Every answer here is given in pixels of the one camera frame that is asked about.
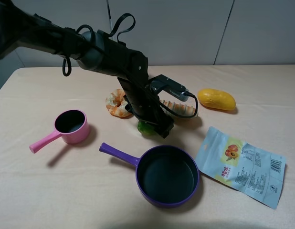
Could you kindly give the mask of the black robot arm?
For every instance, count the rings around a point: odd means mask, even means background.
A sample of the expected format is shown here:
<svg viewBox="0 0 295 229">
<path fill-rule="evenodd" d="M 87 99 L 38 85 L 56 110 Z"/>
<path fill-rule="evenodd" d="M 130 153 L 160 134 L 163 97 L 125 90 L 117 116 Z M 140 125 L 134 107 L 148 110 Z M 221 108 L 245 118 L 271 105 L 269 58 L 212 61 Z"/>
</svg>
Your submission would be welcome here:
<svg viewBox="0 0 295 229">
<path fill-rule="evenodd" d="M 150 89 L 147 57 L 113 41 L 111 34 L 86 24 L 83 28 L 85 33 L 61 28 L 37 14 L 25 13 L 10 0 L 0 0 L 0 60 L 18 47 L 26 47 L 61 56 L 64 76 L 71 73 L 71 60 L 82 69 L 115 76 L 126 93 L 126 109 L 167 137 L 174 121 Z"/>
</svg>

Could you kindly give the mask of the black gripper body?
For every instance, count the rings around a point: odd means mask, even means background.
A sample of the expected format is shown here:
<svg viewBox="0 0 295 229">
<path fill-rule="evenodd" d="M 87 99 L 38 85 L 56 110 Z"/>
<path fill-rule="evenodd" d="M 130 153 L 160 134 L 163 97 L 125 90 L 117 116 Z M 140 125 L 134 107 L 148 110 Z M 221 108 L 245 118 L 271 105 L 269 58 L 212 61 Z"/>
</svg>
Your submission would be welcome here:
<svg viewBox="0 0 295 229">
<path fill-rule="evenodd" d="M 162 138 L 166 138 L 174 126 L 174 121 L 160 107 L 159 97 L 150 90 L 148 76 L 129 79 L 119 77 L 118 81 L 126 94 L 126 109 L 138 120 L 152 125 Z"/>
</svg>

